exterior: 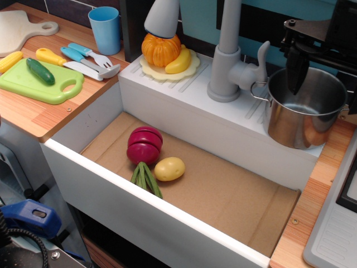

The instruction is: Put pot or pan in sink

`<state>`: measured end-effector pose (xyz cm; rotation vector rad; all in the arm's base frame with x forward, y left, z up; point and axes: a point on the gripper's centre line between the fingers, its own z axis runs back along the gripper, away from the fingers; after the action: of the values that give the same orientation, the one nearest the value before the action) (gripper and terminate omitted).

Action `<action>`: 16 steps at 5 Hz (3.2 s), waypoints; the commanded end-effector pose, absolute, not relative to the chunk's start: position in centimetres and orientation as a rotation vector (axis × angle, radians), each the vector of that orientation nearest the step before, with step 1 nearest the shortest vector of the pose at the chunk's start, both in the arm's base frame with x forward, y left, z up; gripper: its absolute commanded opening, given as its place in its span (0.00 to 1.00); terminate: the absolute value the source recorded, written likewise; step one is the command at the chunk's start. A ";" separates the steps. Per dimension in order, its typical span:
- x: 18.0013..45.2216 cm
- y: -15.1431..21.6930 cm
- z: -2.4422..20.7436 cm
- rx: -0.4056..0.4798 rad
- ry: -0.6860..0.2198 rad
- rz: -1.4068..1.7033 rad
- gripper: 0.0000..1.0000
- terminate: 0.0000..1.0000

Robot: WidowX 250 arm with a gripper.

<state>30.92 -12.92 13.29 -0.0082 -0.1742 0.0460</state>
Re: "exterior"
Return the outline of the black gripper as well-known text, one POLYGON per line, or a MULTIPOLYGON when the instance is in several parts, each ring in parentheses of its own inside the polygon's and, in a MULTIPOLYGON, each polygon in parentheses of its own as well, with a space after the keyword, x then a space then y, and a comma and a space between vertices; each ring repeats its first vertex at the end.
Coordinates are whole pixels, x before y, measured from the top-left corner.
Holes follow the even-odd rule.
POLYGON ((335 69, 356 68, 356 19, 323 21, 290 19, 284 22, 280 50, 287 58, 287 87, 293 95, 300 90, 310 63, 335 69))

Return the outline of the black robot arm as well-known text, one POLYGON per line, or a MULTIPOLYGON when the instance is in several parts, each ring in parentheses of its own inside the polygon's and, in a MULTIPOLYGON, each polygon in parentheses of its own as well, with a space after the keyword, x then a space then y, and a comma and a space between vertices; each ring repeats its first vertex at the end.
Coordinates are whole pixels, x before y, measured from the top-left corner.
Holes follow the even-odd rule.
POLYGON ((302 87, 310 62, 356 75, 356 1, 337 1, 329 20, 290 19, 284 29, 281 51, 292 94, 302 87))

